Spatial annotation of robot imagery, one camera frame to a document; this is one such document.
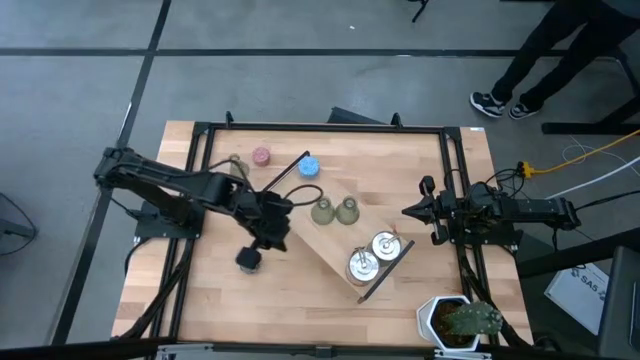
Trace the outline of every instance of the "yellow cable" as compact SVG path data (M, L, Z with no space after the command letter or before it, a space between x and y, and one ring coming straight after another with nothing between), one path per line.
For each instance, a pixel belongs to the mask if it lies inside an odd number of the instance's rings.
M588 157L588 156L591 156L591 155L593 155L593 154L595 154L595 153L598 153L598 152L600 152L600 151L602 151L602 150L606 150L606 149L608 149L608 148L610 148L610 147L612 147L612 146L615 146L615 145L617 145L617 144L619 144L619 143L621 143L621 142L623 142L623 141L627 140L628 138L630 138L630 137L632 137L632 136L634 136L634 135L636 135L636 134L640 134L640 129L638 129L638 130L636 130L636 131L632 132L632 133L631 133L631 134L629 134L629 135L623 136L623 137L621 137L620 139L618 139L618 140L616 140L616 141L614 141L614 142L612 142L612 143L610 143L610 144L608 144L608 145L605 145L605 146L603 146L603 147L597 148L597 149L595 149L595 150L593 150L593 151L591 151L591 152L588 152L588 153L586 153L586 154L584 154L584 155L580 155L580 156L578 156L577 158L571 159L571 160L569 160L569 161L567 161L567 162L564 162L564 163L562 163L562 164L560 164L560 165L554 166L554 167L549 168L549 169L536 170L536 169L532 168L531 166L529 166L529 164L525 163L525 175L528 175L528 176L527 176L527 178L530 178L532 175L535 175L535 174L548 174L548 173L550 173L550 172L554 172L554 171L556 171L556 170L560 170L560 169L562 169L563 167L565 167L565 166L567 166L567 165L571 165L571 164L573 164L573 163L574 163L574 162L576 162L576 161L580 161L580 160L582 160L582 159L584 159L584 158L586 158L586 157Z

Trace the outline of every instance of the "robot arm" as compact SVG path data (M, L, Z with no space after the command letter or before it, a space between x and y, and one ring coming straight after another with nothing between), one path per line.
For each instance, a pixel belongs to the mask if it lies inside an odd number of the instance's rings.
M472 185L464 198L455 198L451 190L434 197L431 176L425 176L419 188L422 200L402 214L432 224L434 245L447 240L470 245L518 245L522 232L514 229L514 223L543 223L562 230L581 225L573 204L565 198L517 200L485 183ZM447 221L448 229L440 220Z
M158 210L143 216L159 216L182 229L199 227L198 234L202 226L199 208L233 217L255 238L236 258L242 267L255 269L261 258L258 248L286 251L291 201L270 191L255 192L246 179L209 170L187 172L146 159L129 148L107 148L94 178L101 187L130 190ZM170 195L161 187L183 196Z

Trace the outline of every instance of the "black pants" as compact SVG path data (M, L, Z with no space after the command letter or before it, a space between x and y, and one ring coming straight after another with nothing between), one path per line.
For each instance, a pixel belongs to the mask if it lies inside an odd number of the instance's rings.
M558 0L529 35L491 95L498 101L511 100L513 89L542 53L585 23L558 66L520 97L520 102L529 110L539 110L545 100L567 85L593 59L615 49L640 27L640 20L620 14L600 0Z

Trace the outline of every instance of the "concrete floor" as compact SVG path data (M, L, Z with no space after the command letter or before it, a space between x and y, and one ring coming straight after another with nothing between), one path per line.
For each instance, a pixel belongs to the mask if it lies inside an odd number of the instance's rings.
M161 0L0 3L0 47L146 48ZM160 48L419 48L517 49L550 5L497 0L433 1L417 24L416 4L394 0L181 0L174 1ZM567 42L559 45L566 47ZM640 37L624 45L640 74ZM562 161L567 136L542 136L549 121L597 121L632 95L615 62L596 61L530 120L488 120L472 111L468 94L488 90L507 58L403 57L167 57L156 58L130 145L154 157L166 120L325 122L333 106L387 121L399 112L406 124L486 128L496 169L527 160L537 167ZM97 190L91 174L102 149L115 142L142 58L0 57L0 191L12 197L40 228L23 251L0 257L0 348L49 341ZM517 91L526 90L557 59L539 61ZM579 136L599 146L614 137ZM638 141L612 151L638 155ZM545 196L621 165L597 155L570 169L529 182L529 196ZM625 171L568 197L576 204L637 188ZM133 196L116 198L135 206ZM587 210L582 230L598 238L636 226L636 199ZM616 217L603 214L616 214ZM123 260L134 222L110 207L69 340L109 337L123 283ZM549 243L551 231L526 228ZM16 245L11 239L0 251ZM561 233L562 248L588 241ZM538 294L544 284L525 284ZM530 313L540 311L529 301ZM548 330L545 316L532 319ZM567 341L589 351L576 339Z

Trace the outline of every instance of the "tin can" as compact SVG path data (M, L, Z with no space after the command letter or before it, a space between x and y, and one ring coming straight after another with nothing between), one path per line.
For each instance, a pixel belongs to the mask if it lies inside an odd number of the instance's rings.
M373 237L369 244L371 252L380 259L380 265L389 265L395 260L402 250L400 237L389 231L381 231Z
M365 249L356 250L347 264L347 279L356 286L365 286L380 270L378 259Z

